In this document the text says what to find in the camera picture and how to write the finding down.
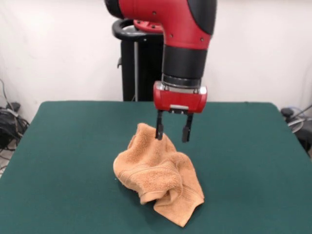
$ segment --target crumpled towel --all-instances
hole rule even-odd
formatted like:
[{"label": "crumpled towel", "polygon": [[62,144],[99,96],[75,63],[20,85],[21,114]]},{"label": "crumpled towel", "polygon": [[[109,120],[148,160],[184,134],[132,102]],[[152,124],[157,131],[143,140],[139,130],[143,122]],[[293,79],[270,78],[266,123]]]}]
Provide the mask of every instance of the crumpled towel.
[{"label": "crumpled towel", "polygon": [[138,192],[143,205],[156,200],[154,210],[184,227],[204,194],[191,160],[177,152],[164,134],[155,139],[155,128],[140,123],[128,149],[113,164],[120,182]]}]

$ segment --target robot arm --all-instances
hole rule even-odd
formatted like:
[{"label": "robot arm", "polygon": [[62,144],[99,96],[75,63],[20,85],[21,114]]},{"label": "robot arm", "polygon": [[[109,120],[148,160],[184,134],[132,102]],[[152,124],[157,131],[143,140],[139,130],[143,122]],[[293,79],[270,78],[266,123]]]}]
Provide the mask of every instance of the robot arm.
[{"label": "robot arm", "polygon": [[105,0],[118,18],[161,23],[164,31],[162,81],[154,85],[158,109],[156,138],[162,139],[162,112],[187,114],[183,142],[189,141],[193,113],[201,113],[207,89],[201,87],[207,49],[214,32],[216,0]]}]

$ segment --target orange towel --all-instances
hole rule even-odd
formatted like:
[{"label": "orange towel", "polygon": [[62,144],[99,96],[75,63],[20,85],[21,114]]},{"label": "orange towel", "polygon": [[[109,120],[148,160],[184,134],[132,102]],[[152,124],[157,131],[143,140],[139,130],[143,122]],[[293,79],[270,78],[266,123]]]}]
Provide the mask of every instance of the orange towel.
[{"label": "orange towel", "polygon": [[204,202],[191,160],[165,134],[161,141],[155,139],[155,128],[146,124],[138,125],[113,168],[125,187],[138,192],[142,205],[156,200],[154,210],[181,227]]}]

